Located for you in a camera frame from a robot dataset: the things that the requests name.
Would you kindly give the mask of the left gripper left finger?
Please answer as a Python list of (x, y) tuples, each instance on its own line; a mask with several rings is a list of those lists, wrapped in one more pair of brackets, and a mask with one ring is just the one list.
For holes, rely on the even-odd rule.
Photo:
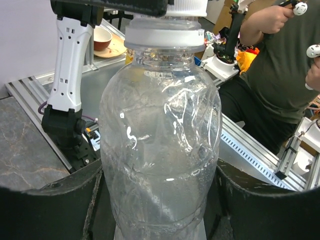
[(0, 189), (2, 240), (112, 240), (115, 228), (100, 160), (41, 189)]

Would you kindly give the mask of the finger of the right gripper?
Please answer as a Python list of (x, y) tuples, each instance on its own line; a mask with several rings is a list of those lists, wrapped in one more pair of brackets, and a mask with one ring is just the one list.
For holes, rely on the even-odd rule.
[(103, 0), (103, 6), (116, 11), (132, 14), (162, 17), (169, 7), (173, 7), (174, 0)]

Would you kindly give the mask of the clear bottle blue-white cap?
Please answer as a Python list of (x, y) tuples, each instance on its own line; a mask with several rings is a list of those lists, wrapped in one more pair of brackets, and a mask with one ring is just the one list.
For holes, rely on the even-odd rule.
[(100, 153), (120, 240), (199, 240), (219, 155), (221, 100), (195, 64), (195, 16), (137, 15), (130, 64), (100, 101)]

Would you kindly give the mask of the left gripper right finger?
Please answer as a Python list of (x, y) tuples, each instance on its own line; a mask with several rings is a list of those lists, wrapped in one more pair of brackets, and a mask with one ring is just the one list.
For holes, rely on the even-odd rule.
[(219, 159), (204, 227), (208, 240), (318, 240), (320, 189), (280, 188)]

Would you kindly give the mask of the white blue bottle cap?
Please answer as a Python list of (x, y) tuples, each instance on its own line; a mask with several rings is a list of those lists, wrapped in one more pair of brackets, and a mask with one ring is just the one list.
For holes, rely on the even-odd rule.
[(170, 0), (165, 16), (206, 17), (208, 0)]

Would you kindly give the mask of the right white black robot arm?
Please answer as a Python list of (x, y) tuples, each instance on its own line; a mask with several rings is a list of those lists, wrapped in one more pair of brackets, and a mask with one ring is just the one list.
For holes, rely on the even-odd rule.
[(98, 159), (85, 132), (81, 79), (86, 50), (104, 8), (162, 17), (173, 0), (52, 0), (56, 14), (58, 47), (52, 90), (44, 107), (41, 126), (62, 151), (70, 173)]

